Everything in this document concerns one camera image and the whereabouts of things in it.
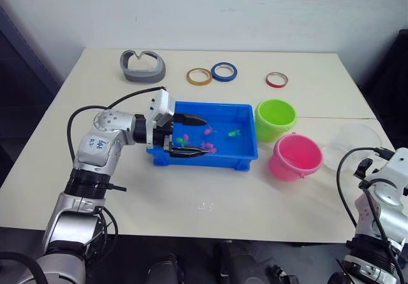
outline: white wall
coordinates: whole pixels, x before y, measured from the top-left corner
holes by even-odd
[[[63,81],[83,47],[337,52],[357,82],[407,27],[407,0],[0,0]]]

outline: roll of tape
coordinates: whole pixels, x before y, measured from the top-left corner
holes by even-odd
[[[226,69],[229,69],[232,72],[231,76],[221,76],[216,73],[217,69],[225,67]],[[231,80],[234,80],[235,77],[237,77],[238,71],[237,68],[232,65],[231,63],[228,62],[220,62],[217,63],[215,66],[212,67],[211,69],[211,74],[214,77],[214,79],[220,81],[220,82],[230,82]]]
[[[205,74],[208,79],[203,82],[196,82],[195,80],[191,78],[191,73],[195,73],[195,72],[201,72]],[[190,71],[187,72],[186,76],[187,76],[187,81],[191,83],[192,85],[208,85],[212,81],[211,72],[201,67],[196,67],[195,69],[191,69]]]
[[[282,85],[278,85],[278,84],[276,84],[276,83],[273,83],[273,82],[271,82],[271,81],[269,80],[269,76],[278,76],[278,77],[281,77],[281,78],[284,80],[284,83],[283,83]],[[266,83],[267,83],[269,86],[273,87],[273,88],[283,88],[285,85],[288,84],[288,81],[289,81],[288,77],[287,77],[285,74],[280,73],[280,72],[271,72],[271,73],[267,74],[267,76],[266,76]]]

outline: gray plastic holder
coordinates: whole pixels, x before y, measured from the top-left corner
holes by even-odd
[[[129,69],[129,58],[133,55],[136,56],[138,60],[143,55],[148,55],[157,60],[157,65],[154,69],[141,70],[141,69]],[[145,50],[138,55],[134,50],[125,50],[120,56],[120,67],[125,74],[125,78],[130,82],[144,82],[144,83],[155,83],[162,80],[166,74],[166,66],[163,59],[150,50]]]

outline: blue plastic tray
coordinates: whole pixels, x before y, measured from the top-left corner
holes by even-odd
[[[199,115],[208,124],[206,126],[175,124],[173,131],[174,146],[180,146],[180,144],[176,143],[176,139],[187,134],[189,136],[187,146],[201,146],[202,142],[212,143],[217,148],[217,152],[182,159],[170,157],[162,148],[155,147],[147,150],[148,153],[154,156],[155,165],[214,166],[229,167],[237,171],[248,171],[251,161],[258,158],[251,105],[177,101],[175,111],[176,113]],[[209,127],[212,128],[213,132],[206,136],[204,131]],[[228,136],[229,132],[236,130],[240,131],[240,136]]]

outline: handwritten label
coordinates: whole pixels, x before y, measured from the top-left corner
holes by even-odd
[[[101,139],[99,139],[99,140],[89,139],[89,141],[88,141],[88,145],[91,148],[94,148],[95,143],[96,143],[96,146],[95,146],[96,149],[103,149],[104,145],[106,144],[106,142],[102,141]]]
[[[104,142],[102,140],[99,140],[97,145],[96,145],[96,149],[102,149],[103,145],[105,145],[105,144],[106,144],[106,142]]]

